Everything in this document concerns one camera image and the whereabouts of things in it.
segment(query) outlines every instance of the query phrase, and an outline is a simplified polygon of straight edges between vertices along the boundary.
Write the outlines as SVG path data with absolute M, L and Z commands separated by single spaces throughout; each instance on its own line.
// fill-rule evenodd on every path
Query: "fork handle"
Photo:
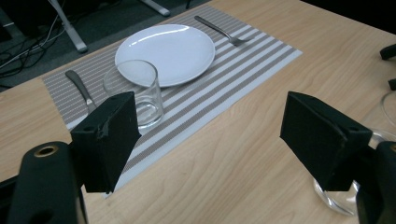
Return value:
M 231 37 L 227 34 L 227 32 L 223 31 L 221 28 L 219 28 L 217 25 L 213 24 L 212 22 L 207 21 L 207 20 L 205 20 L 204 18 L 202 18 L 202 17 L 200 17 L 200 16 L 195 16 L 194 18 L 195 18 L 197 21 L 199 21 L 199 22 L 201 22 L 201 23 L 207 25 L 208 27 L 214 29 L 215 31 L 221 33 L 222 35 L 225 35 L 225 36 L 227 36 L 228 38 L 231 38 Z

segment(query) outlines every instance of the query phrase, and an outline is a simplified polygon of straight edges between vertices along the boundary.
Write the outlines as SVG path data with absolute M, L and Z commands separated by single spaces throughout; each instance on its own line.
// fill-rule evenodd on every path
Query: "knife handle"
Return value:
M 81 92 L 82 97 L 84 97 L 84 100 L 91 100 L 91 96 L 79 75 L 73 70 L 68 70 L 65 74 L 76 85 L 77 89 Z

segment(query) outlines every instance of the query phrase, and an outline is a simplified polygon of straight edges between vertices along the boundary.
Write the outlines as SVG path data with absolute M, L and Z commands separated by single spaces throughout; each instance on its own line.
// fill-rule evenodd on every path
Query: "wooden table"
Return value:
M 312 176 L 279 138 L 283 110 L 287 92 L 298 91 L 361 120 L 396 75 L 396 63 L 379 56 L 396 36 L 298 0 L 208 4 L 303 54 L 108 199 L 85 194 L 89 221 L 358 223 L 313 191 Z M 2 92 L 0 180 L 49 141 L 71 138 L 42 77 Z

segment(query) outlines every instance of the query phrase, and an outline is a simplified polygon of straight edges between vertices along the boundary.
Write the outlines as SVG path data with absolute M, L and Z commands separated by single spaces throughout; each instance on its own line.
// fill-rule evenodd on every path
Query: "silverware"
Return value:
M 205 20 L 204 18 L 200 17 L 200 16 L 195 16 L 194 17 L 198 22 L 201 22 L 205 25 L 207 25 L 208 27 L 214 29 L 215 31 L 221 33 L 222 35 L 225 35 L 228 37 L 228 39 L 230 40 L 230 43 L 233 44 L 234 46 L 239 46 L 243 43 L 248 42 L 249 40 L 254 39 L 254 37 L 251 38 L 247 38 L 247 39 L 239 39 L 233 36 L 230 36 L 227 32 L 223 31 L 221 28 L 219 28 L 217 25 L 213 24 L 210 21 Z
M 85 100 L 85 104 L 88 107 L 88 113 L 90 114 L 94 109 L 96 109 L 96 105 L 88 93 L 87 88 L 85 88 L 81 78 L 73 70 L 68 70 L 65 74 L 76 85 L 79 92 L 81 92 L 81 95 Z

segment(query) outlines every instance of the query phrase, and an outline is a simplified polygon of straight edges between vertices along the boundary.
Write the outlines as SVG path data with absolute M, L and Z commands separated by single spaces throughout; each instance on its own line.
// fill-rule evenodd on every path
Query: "fork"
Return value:
M 249 40 L 254 39 L 254 37 L 247 38 L 247 39 L 239 39 L 239 38 L 233 37 L 233 36 L 229 35 L 227 32 L 225 32 L 224 30 L 222 30 L 221 28 L 219 28 L 217 25 L 213 24 L 210 21 L 205 20 L 204 18 L 202 18 L 200 16 L 195 16 L 194 18 L 197 21 L 199 21 L 199 22 L 207 25 L 208 27 L 214 29 L 215 31 L 221 33 L 222 35 L 227 36 L 229 41 L 230 41 L 230 43 L 233 44 L 234 46 L 239 46 L 239 45 L 241 45 L 243 43 L 248 42 Z

